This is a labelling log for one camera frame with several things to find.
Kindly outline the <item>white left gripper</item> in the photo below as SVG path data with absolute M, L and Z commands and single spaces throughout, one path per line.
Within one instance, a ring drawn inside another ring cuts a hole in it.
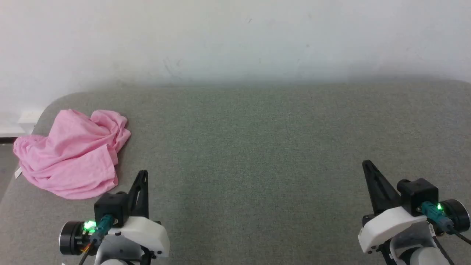
M 140 170 L 128 192 L 128 220 L 106 235 L 106 263 L 151 263 L 170 256 L 164 226 L 149 220 L 148 172 Z

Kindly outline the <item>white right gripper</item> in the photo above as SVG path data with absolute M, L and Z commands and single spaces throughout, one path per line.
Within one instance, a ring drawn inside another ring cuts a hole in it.
M 358 242 L 362 252 L 374 252 L 387 241 L 392 255 L 401 255 L 412 248 L 429 248 L 426 216 L 412 216 L 399 207 L 400 195 L 372 161 L 364 160 L 362 167 L 373 214 L 379 214 L 359 231 Z

